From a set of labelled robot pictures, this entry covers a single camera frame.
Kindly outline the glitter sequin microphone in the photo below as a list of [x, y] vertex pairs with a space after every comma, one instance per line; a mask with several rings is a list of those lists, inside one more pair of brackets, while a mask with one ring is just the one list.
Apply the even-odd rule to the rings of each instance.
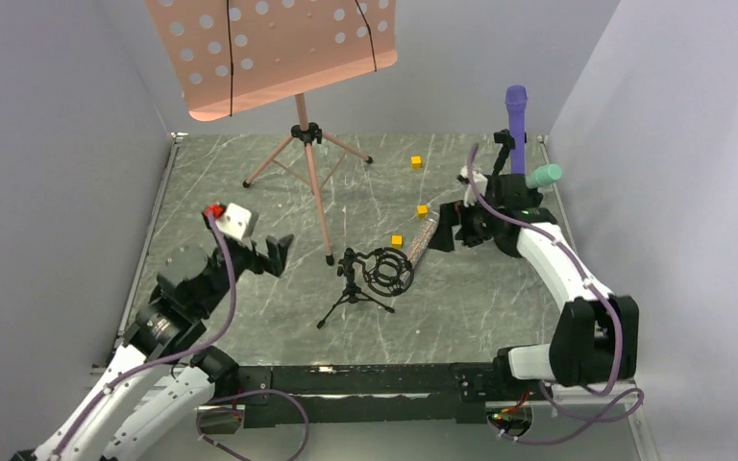
[[416, 267], [429, 247], [432, 237], [438, 228], [439, 213], [429, 211], [414, 238], [406, 247], [406, 257], [412, 267]]

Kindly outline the teal green microphone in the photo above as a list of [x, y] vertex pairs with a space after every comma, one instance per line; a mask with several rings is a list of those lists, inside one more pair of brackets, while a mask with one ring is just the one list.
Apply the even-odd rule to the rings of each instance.
[[542, 165], [525, 177], [528, 189], [548, 187], [559, 181], [563, 176], [562, 168], [555, 163]]

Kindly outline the black shock mount tripod stand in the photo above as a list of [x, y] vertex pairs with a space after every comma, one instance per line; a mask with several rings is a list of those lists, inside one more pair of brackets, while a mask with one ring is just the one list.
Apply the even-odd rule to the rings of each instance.
[[387, 313], [395, 308], [380, 300], [403, 295], [413, 283], [414, 265], [406, 254], [392, 247], [376, 248], [361, 253], [352, 247], [345, 249], [337, 261], [336, 275], [345, 279], [340, 297], [317, 323], [321, 329], [335, 310], [343, 304], [374, 303]]

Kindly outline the black desk mic stand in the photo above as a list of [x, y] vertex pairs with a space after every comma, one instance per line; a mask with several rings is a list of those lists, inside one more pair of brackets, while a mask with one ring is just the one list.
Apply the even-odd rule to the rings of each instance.
[[492, 173], [488, 176], [486, 192], [491, 193], [496, 187], [501, 187], [508, 181], [508, 175], [504, 174], [504, 167], [512, 149], [515, 148], [515, 140], [509, 129], [503, 129], [493, 133], [494, 143], [500, 146], [499, 153], [494, 162]]

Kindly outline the purple microphone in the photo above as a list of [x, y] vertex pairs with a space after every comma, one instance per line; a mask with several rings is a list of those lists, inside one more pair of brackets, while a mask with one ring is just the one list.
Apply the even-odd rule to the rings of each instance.
[[510, 151], [511, 172], [526, 174], [526, 109], [527, 89], [523, 85], [512, 85], [506, 90], [504, 103], [508, 114], [508, 128], [514, 139]]

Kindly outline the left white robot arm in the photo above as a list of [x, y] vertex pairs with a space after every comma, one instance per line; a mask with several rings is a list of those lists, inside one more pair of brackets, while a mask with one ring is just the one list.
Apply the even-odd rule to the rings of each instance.
[[214, 345], [198, 345], [204, 322], [244, 272], [279, 277], [293, 240], [267, 237], [266, 254], [229, 236], [212, 252], [173, 252], [77, 409], [49, 439], [12, 459], [136, 460], [189, 411], [239, 390], [238, 364]]

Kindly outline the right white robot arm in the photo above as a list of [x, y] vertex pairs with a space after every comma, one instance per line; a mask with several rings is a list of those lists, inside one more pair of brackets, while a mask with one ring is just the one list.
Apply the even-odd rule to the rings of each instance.
[[493, 360], [506, 386], [534, 381], [566, 387], [596, 385], [608, 393], [636, 370], [640, 309], [590, 271], [541, 205], [540, 187], [522, 174], [489, 176], [464, 167], [462, 200], [439, 208], [430, 248], [451, 252], [493, 242], [505, 255], [526, 260], [549, 289], [559, 317], [546, 344], [503, 348]]

